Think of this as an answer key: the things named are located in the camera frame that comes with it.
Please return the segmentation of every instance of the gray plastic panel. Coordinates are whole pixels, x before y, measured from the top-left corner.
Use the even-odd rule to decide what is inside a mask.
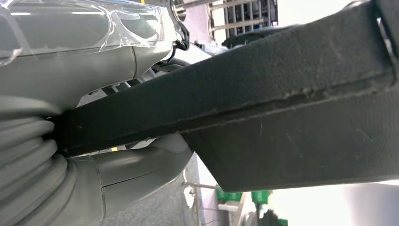
[[[6,1],[0,7],[0,58],[154,47],[175,36],[162,7],[112,0]]]
[[[174,157],[173,153],[153,147],[93,155],[103,186],[152,173],[167,166]]]
[[[131,179],[125,177],[123,178],[124,180],[120,182],[115,182],[104,187],[106,216],[110,216],[132,206],[135,202],[158,191],[160,188],[176,179],[193,154],[193,151],[179,134],[161,137],[151,143],[149,147],[143,148],[141,152],[145,153],[148,149],[151,150],[153,146],[161,150],[158,152],[160,159],[168,156],[167,159],[164,159],[164,163],[161,166],[154,166],[151,164],[152,160],[150,158],[145,158],[142,160],[143,164],[136,164],[134,161],[131,163],[126,161],[126,163],[124,163],[121,159],[119,161],[119,163],[121,163],[120,165],[114,162],[113,169],[111,166],[107,167],[109,172],[118,175],[118,171],[122,173],[122,171],[128,169],[127,166],[130,164],[128,170],[139,171],[141,175],[136,175],[135,178]],[[132,156],[135,156],[137,150],[118,152],[129,152]],[[111,176],[111,174],[101,170],[105,169],[101,163],[99,163],[98,167],[101,177],[103,177],[103,175]]]
[[[71,158],[78,176],[68,204],[52,222],[54,226],[89,226],[103,219],[105,209],[101,180],[90,156]]]
[[[41,138],[54,125],[29,114],[59,110],[27,98],[0,100],[0,225],[48,225],[68,202],[77,173],[55,154],[53,140]]]
[[[131,47],[62,58],[24,56],[0,67],[0,94],[71,109],[88,92],[132,79],[134,71]]]
[[[171,50],[171,46],[168,45],[156,48],[133,47],[136,65],[138,66],[136,67],[136,75],[141,76],[144,74],[152,65],[166,57]]]

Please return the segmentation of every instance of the green container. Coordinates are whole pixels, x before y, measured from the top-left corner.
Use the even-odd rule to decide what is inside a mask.
[[[258,204],[268,204],[270,191],[255,191],[251,193],[252,201]]]
[[[224,201],[240,201],[242,193],[226,193],[222,190],[216,190],[217,199]]]
[[[220,189],[216,190],[216,195],[217,195],[217,199],[219,199],[219,200],[227,200],[227,194]]]
[[[235,193],[226,193],[226,201],[237,201],[239,202],[242,197],[242,193],[235,192]]]
[[[286,219],[278,219],[277,221],[283,226],[288,226],[288,220]]]

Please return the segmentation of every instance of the black cable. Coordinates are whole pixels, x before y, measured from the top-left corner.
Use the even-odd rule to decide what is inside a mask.
[[[168,64],[176,55],[176,49],[174,48],[172,50],[172,55],[169,57],[169,59],[166,61],[166,63]]]
[[[207,222],[207,223],[204,223],[204,224],[201,224],[201,225],[207,225],[207,224],[210,224],[210,223],[212,223],[212,222],[215,222],[215,221],[223,221],[223,220],[216,219],[216,220],[212,220],[212,221],[209,221],[209,222]]]
[[[213,211],[221,211],[221,210],[218,210],[218,209],[212,209],[212,208],[202,208],[203,210],[213,210]]]

